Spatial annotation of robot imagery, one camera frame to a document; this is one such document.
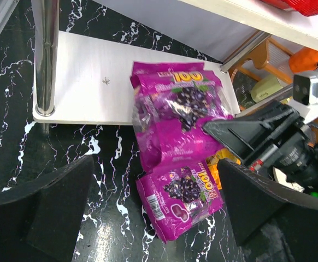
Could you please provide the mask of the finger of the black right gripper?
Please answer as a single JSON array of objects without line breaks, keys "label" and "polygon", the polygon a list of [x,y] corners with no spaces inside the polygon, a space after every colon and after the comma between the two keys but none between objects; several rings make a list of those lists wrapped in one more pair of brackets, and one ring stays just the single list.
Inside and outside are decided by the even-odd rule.
[{"label": "finger of the black right gripper", "polygon": [[233,120],[214,120],[203,125],[209,134],[241,161],[255,161],[267,148],[277,148],[293,133],[298,111],[280,102]]}]

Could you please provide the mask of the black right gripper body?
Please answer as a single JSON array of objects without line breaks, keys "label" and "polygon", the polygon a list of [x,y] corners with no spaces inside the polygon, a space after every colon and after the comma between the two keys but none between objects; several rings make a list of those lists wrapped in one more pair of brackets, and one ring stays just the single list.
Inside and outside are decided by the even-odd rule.
[{"label": "black right gripper body", "polygon": [[304,188],[318,187],[318,154],[301,131],[266,137],[247,157],[246,166],[252,171],[274,167]]}]

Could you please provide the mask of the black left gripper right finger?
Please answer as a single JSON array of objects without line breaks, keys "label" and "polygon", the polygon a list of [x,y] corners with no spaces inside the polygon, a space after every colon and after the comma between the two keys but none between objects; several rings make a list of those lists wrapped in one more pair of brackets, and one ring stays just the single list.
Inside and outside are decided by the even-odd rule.
[{"label": "black left gripper right finger", "polygon": [[246,261],[318,261],[318,198],[223,159],[217,165]]}]

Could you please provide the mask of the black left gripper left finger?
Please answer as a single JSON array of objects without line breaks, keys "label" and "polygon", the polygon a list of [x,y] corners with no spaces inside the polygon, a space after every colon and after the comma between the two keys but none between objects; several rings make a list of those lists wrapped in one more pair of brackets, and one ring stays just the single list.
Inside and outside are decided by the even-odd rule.
[{"label": "black left gripper left finger", "polygon": [[71,261],[92,156],[0,193],[0,261]]}]

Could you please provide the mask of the purple candy bag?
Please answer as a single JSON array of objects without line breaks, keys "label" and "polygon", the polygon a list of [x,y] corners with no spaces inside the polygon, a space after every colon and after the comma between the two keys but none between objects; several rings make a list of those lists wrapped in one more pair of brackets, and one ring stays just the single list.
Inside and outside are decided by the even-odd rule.
[{"label": "purple candy bag", "polygon": [[213,120],[231,120],[221,80],[203,62],[134,62],[132,123],[146,172],[179,168],[223,148],[203,130]]},{"label": "purple candy bag", "polygon": [[175,241],[223,207],[206,161],[146,174],[136,186],[155,233],[164,243]]}]

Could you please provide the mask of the large red candy bag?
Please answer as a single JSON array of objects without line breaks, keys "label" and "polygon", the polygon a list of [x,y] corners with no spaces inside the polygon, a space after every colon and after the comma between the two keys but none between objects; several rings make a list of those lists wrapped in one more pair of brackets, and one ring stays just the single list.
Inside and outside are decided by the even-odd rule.
[{"label": "large red candy bag", "polygon": [[318,15],[318,0],[261,0],[284,11],[296,11],[303,16]]}]

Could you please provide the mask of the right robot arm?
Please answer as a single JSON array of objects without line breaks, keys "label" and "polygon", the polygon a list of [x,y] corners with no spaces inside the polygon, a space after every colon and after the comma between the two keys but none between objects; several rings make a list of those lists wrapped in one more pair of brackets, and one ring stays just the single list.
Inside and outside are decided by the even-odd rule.
[{"label": "right robot arm", "polygon": [[249,170],[276,168],[287,182],[318,194],[318,143],[308,145],[310,126],[293,107],[272,102],[251,115],[207,122],[203,130]]}]

